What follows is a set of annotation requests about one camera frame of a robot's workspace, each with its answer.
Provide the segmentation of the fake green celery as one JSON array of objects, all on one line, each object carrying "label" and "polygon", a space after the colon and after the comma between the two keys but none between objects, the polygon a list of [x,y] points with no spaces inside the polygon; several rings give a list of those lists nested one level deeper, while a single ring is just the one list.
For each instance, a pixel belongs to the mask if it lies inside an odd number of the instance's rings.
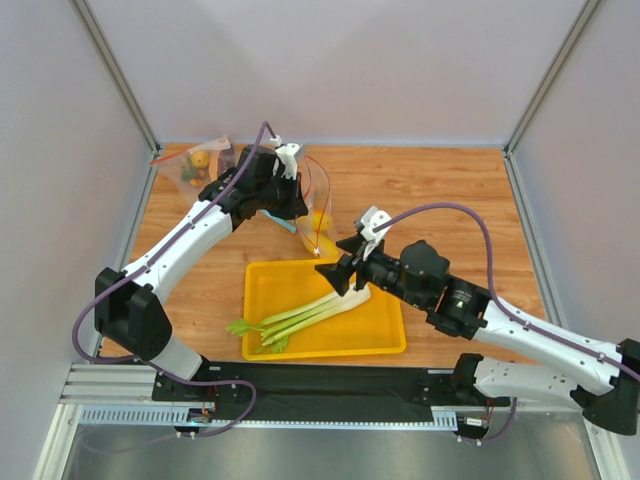
[{"label": "fake green celery", "polygon": [[351,284],[347,293],[340,296],[330,293],[313,302],[304,304],[292,310],[277,313],[263,318],[252,325],[246,319],[239,318],[225,327],[225,330],[235,336],[245,337],[251,332],[259,334],[257,353],[269,349],[271,353],[282,353],[289,343],[289,338],[328,318],[360,307],[371,298],[368,287],[356,290]]}]

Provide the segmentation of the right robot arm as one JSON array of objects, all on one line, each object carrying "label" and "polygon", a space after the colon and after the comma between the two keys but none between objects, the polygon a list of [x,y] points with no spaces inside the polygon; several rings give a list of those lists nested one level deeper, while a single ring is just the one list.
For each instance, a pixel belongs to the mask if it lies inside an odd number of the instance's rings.
[{"label": "right robot arm", "polygon": [[316,266],[339,295],[372,284],[425,312],[437,331],[493,344],[529,358],[508,364],[463,354],[451,377],[456,395],[518,397],[578,409],[592,424],[633,436],[639,421],[639,344],[585,337],[527,314],[449,272],[450,262],[425,241],[399,257],[382,246],[363,254],[359,237],[345,240],[348,253]]}]

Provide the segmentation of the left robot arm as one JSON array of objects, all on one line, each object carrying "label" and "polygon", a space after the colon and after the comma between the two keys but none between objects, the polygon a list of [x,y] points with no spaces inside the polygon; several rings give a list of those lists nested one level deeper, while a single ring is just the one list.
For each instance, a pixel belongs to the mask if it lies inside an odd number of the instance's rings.
[{"label": "left robot arm", "polygon": [[192,380],[203,357],[173,331],[164,304],[184,275],[218,242],[261,210],[282,220],[307,214],[298,164],[304,149],[249,145],[237,166],[206,185],[186,216],[123,271],[96,278],[94,326],[105,338],[166,375]]}]

